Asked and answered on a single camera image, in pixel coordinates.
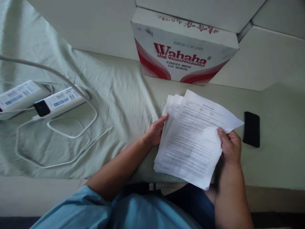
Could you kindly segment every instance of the smartphone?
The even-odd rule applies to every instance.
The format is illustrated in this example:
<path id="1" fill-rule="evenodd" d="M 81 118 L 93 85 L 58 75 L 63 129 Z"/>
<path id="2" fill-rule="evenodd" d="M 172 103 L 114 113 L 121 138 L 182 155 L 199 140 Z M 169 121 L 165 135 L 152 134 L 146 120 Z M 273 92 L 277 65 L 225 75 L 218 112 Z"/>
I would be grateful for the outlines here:
<path id="1" fill-rule="evenodd" d="M 244 113 L 244 131 L 242 141 L 254 147 L 260 147 L 260 117 L 246 111 Z"/>

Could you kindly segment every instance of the white cord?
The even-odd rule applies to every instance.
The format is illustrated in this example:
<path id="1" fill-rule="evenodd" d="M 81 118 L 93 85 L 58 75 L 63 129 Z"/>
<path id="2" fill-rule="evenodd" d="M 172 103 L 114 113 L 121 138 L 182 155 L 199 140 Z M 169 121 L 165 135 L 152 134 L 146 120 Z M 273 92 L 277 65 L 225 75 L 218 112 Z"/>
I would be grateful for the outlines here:
<path id="1" fill-rule="evenodd" d="M 50 87 L 50 91 L 51 91 L 51 95 L 53 95 L 53 86 L 51 84 L 48 83 L 42 83 L 42 82 L 38 82 L 40 84 L 44 84 L 44 85 L 48 85 Z M 34 110 L 34 107 L 31 108 L 26 108 L 26 109 L 20 109 L 20 110 L 9 110 L 9 111 L 1 111 L 0 114 L 4 114 L 4 113 L 13 113 L 13 112 L 21 112 L 21 111 L 27 111 L 27 110 Z"/>
<path id="2" fill-rule="evenodd" d="M 83 99 L 92 107 L 92 109 L 93 109 L 94 112 L 95 112 L 94 118 L 93 118 L 92 121 L 88 124 L 88 126 L 86 126 L 85 128 L 84 128 L 83 125 L 77 120 L 77 122 L 83 127 L 83 131 L 81 131 L 81 132 L 80 132 L 78 135 L 76 135 L 76 136 L 67 135 L 67 134 L 65 134 L 65 133 L 63 133 L 63 132 L 61 132 L 61 131 L 59 131 L 59 130 L 54 129 L 54 128 L 50 125 L 50 122 L 51 122 L 51 121 L 59 120 L 59 119 L 63 119 L 63 118 L 58 118 L 58 119 L 51 120 L 51 121 L 49 121 L 49 122 L 47 123 L 47 126 L 48 126 L 51 130 L 55 131 L 56 133 L 59 133 L 59 134 L 65 136 L 65 137 L 68 137 L 68 138 L 70 138 L 70 139 L 78 138 L 78 137 L 80 137 L 81 135 L 83 135 L 85 132 L 86 132 L 87 136 L 89 137 L 89 135 L 88 135 L 88 133 L 87 133 L 87 130 L 88 130 L 88 128 L 89 128 L 90 126 L 92 126 L 92 124 L 97 120 L 97 118 L 98 118 L 98 111 L 97 111 L 97 109 L 93 106 L 93 104 L 91 103 L 91 101 L 86 97 L 86 95 L 84 95 L 84 94 L 83 94 L 83 93 L 82 93 L 82 92 L 81 92 L 81 91 L 80 91 L 80 90 L 79 90 L 70 80 L 68 80 L 65 76 L 63 76 L 63 75 L 62 75 L 61 73 L 59 73 L 58 71 L 54 70 L 53 68 L 47 67 L 47 66 L 45 66 L 45 65 L 37 64 L 37 63 L 31 62 L 31 61 L 27 61 L 27 60 L 22 60 L 22 59 L 17 59 L 17 58 L 11 58 L 11 57 L 7 57 L 7 56 L 3 56 L 3 55 L 0 55 L 0 60 L 10 61 L 10 62 L 15 62 L 15 63 L 20 63 L 20 64 L 29 65 L 29 66 L 33 66 L 33 67 L 37 67 L 37 68 L 41 68 L 41 69 L 47 70 L 47 71 L 53 73 L 54 75 L 58 76 L 59 78 L 61 78 L 61 79 L 62 79 L 63 81 L 65 81 L 67 84 L 69 84 L 69 85 L 70 85 L 70 86 L 71 86 L 71 87 L 72 87 L 81 97 L 83 97 Z M 32 122 L 32 121 L 35 121 L 35 120 L 38 120 L 38 119 L 40 119 L 40 118 L 41 118 L 41 117 L 39 117 L 39 116 L 37 115 L 37 116 L 33 117 L 30 121 L 27 121 L 27 122 L 21 124 L 21 125 L 17 128 L 17 131 L 16 131 L 16 145 L 15 145 L 15 152 L 16 152 L 16 154 L 17 154 L 20 158 L 22 158 L 22 159 L 24 159 L 24 160 L 26 160 L 26 161 L 28 161 L 28 162 L 30 162 L 30 163 L 32 163 L 32 164 L 34 164 L 34 165 L 40 167 L 40 168 L 43 168 L 43 169 L 53 168 L 53 167 L 57 167 L 57 166 L 61 166 L 61 165 L 66 165 L 66 164 L 70 164 L 70 163 L 76 161 L 77 158 L 80 156 L 80 154 L 85 150 L 85 148 L 87 147 L 87 145 L 90 143 L 90 141 L 91 141 L 91 140 L 90 140 L 90 137 L 89 137 L 89 142 L 88 142 L 88 143 L 85 145 L 85 147 L 80 151 L 80 153 L 79 153 L 72 161 L 69 161 L 69 162 L 64 162 L 64 163 L 60 163 L 60 164 L 56 164 L 56 165 L 50 165 L 50 166 L 42 166 L 42 165 L 40 165 L 40 164 L 38 164 L 38 163 L 36 163 L 36 162 L 30 160 L 30 159 L 27 159 L 26 157 L 22 156 L 21 154 L 19 154 L 19 152 L 18 152 L 18 141 L 19 141 L 19 130 L 20 130 L 20 128 L 23 127 L 24 125 L 26 125 L 27 123 Z"/>
<path id="3" fill-rule="evenodd" d="M 20 131 L 20 129 L 21 129 L 23 126 L 25 126 L 26 124 L 28 124 L 28 123 L 30 123 L 30 122 L 33 122 L 33 121 L 40 120 L 40 119 L 42 119 L 42 118 L 39 117 L 39 116 L 37 115 L 37 116 L 34 116 L 30 121 L 27 121 L 27 122 L 21 124 L 20 126 L 18 126 L 18 128 L 17 128 L 17 130 L 16 130 L 16 143 L 15 143 L 15 152 L 16 152 L 16 154 L 17 154 L 20 158 L 24 159 L 25 161 L 27 161 L 27 162 L 29 162 L 29 163 L 31 163 L 31 164 L 33 164 L 33 165 L 36 165 L 36 166 L 39 167 L 39 168 L 42 168 L 42 169 L 50 169 L 50 168 L 54 168 L 54 167 L 57 167 L 57 166 L 62 166 L 62 165 L 71 164 L 71 163 L 75 162 L 75 161 L 79 158 L 79 156 L 82 154 L 83 151 L 86 150 L 87 146 L 88 146 L 89 143 L 91 142 L 90 136 L 89 136 L 89 134 L 86 132 L 86 135 L 88 136 L 89 140 L 88 140 L 88 142 L 86 143 L 86 145 L 82 148 L 82 150 L 76 155 L 76 157 L 73 158 L 73 160 L 71 160 L 71 161 L 69 161 L 69 162 L 63 162 L 63 163 L 55 164 L 55 165 L 43 166 L 43 165 L 41 165 L 41 164 L 39 164 L 39 163 L 37 163 L 37 162 L 35 162 L 35 161 L 32 161 L 32 160 L 30 160 L 30 159 L 24 157 L 24 156 L 21 155 L 21 154 L 19 153 L 19 151 L 18 151 L 19 131 Z M 79 124 L 82 128 L 84 128 L 84 126 L 80 123 L 80 121 L 78 121 L 77 119 L 75 119 L 75 120 L 78 122 L 78 124 Z"/>
<path id="4" fill-rule="evenodd" d="M 86 97 L 86 95 L 84 95 L 70 80 L 68 80 L 65 76 L 63 76 L 61 73 L 59 73 L 58 71 L 54 70 L 53 68 L 50 68 L 48 66 L 45 66 L 45 65 L 41 65 L 41 64 L 37 64 L 37 63 L 34 63 L 34 62 L 31 62 L 31 61 L 27 61 L 27 60 L 22 60 L 22 59 L 16 59 L 16 58 L 12 58 L 12 57 L 7 57 L 7 56 L 3 56 L 3 55 L 0 55 L 0 60 L 5 60 L 5 61 L 10 61 L 10 62 L 15 62 L 15 63 L 20 63 L 20 64 L 24 64 L 24 65 L 30 65 L 30 66 L 34 66 L 34 67 L 37 67 L 37 68 L 41 68 L 41 69 L 44 69 L 44 70 L 47 70 L 51 73 L 53 73 L 54 75 L 58 76 L 59 78 L 61 78 L 63 81 L 65 81 L 67 84 L 69 84 L 81 97 L 84 98 L 84 100 L 92 107 L 92 109 L 94 110 L 95 112 L 95 116 L 94 118 L 92 119 L 92 121 L 88 124 L 88 126 L 86 126 L 82 132 L 80 132 L 78 135 L 76 136 L 70 136 L 70 135 L 67 135 L 63 132 L 60 132 L 59 130 L 56 130 L 54 129 L 53 127 L 50 126 L 50 124 L 48 125 L 48 127 L 50 129 L 52 129 L 53 131 L 63 135 L 63 136 L 66 136 L 68 138 L 71 138 L 71 139 L 75 139 L 75 138 L 78 138 L 80 137 L 81 135 L 83 135 L 88 129 L 90 126 L 92 126 L 92 124 L 97 120 L 98 118 L 98 111 L 97 109 L 93 106 L 93 104 L 91 103 L 91 101 Z"/>

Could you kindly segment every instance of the wahaha box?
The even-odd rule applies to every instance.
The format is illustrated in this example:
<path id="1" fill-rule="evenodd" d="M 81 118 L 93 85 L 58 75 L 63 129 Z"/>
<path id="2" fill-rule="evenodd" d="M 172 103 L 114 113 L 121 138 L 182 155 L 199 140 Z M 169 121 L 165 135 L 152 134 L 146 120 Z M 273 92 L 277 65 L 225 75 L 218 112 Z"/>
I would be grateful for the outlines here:
<path id="1" fill-rule="evenodd" d="M 235 33 L 139 7 L 131 26 L 147 76 L 205 85 L 239 49 Z"/>

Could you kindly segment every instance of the paper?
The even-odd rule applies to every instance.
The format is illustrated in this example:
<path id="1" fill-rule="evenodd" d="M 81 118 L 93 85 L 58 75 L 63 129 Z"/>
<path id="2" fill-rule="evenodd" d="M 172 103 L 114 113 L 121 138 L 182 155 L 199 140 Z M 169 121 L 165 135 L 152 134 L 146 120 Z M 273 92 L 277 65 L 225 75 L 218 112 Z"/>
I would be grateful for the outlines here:
<path id="1" fill-rule="evenodd" d="M 162 140 L 165 138 L 165 136 L 167 135 L 167 132 L 174 120 L 174 118 L 176 117 L 176 114 L 178 112 L 178 109 L 180 107 L 180 103 L 182 102 L 183 100 L 183 96 L 181 95 L 175 95 L 175 96 L 171 96 L 169 95 L 171 98 L 170 98 L 170 106 L 169 106 L 169 111 L 168 111 L 168 119 L 166 121 L 166 124 L 164 124 L 163 126 L 163 131 L 162 131 L 162 136 L 161 136 L 161 141 L 160 143 L 162 142 Z"/>
<path id="2" fill-rule="evenodd" d="M 165 113 L 168 113 L 168 118 L 171 114 L 171 111 L 172 111 L 172 104 L 173 104 L 173 100 L 174 100 L 174 96 L 172 95 L 169 95 L 167 97 L 167 101 L 166 101 L 166 106 L 165 106 Z M 167 122 L 168 122 L 168 119 L 164 122 L 163 124 L 163 129 L 162 129 L 162 133 L 165 133 L 165 128 L 166 128 L 166 125 L 167 125 Z M 160 143 L 162 142 L 162 140 L 164 139 L 164 134 L 161 135 L 161 140 L 160 140 Z"/>
<path id="3" fill-rule="evenodd" d="M 221 140 L 217 128 L 226 133 L 243 125 L 221 105 L 187 90 L 177 113 L 173 100 L 171 117 L 165 127 L 154 170 L 182 178 L 207 190 L 221 155 Z"/>

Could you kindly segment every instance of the light green sheet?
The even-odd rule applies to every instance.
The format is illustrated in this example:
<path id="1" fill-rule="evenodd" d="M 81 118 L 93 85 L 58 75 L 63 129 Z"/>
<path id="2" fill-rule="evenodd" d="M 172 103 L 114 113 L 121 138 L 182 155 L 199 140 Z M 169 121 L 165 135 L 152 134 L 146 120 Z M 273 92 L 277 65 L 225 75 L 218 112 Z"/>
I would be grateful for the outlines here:
<path id="1" fill-rule="evenodd" d="M 164 114 L 167 95 L 184 95 L 189 89 L 221 104 L 241 120 L 244 111 L 261 117 L 261 147 L 243 144 L 247 185 L 305 189 L 302 73 L 292 74 L 263 92 L 213 84 L 193 86 L 143 76 L 137 61 L 72 49 L 27 1 L 21 0 L 0 1 L 0 52 L 56 69 L 85 87 L 99 111 L 98 120 L 88 130 L 91 147 L 77 162 L 53 169 L 37 168 L 15 154 L 16 128 L 34 116 L 34 111 L 0 121 L 0 175 L 88 178 Z M 26 80 L 51 83 L 56 91 L 68 87 L 49 72 L 14 63 L 0 62 L 0 74 L 1 93 L 13 87 L 4 82 L 19 84 Z M 62 115 L 77 118 L 84 125 L 93 116 L 88 104 Z M 70 134 L 80 131 L 71 120 L 58 121 L 57 128 Z M 242 127 L 236 132 L 241 136 Z M 43 165 L 52 165 L 71 160 L 86 141 L 85 135 L 76 140 L 62 137 L 49 130 L 45 121 L 38 121 L 21 129 L 19 151 Z M 157 150 L 151 150 L 132 182 L 181 182 L 153 171 Z"/>

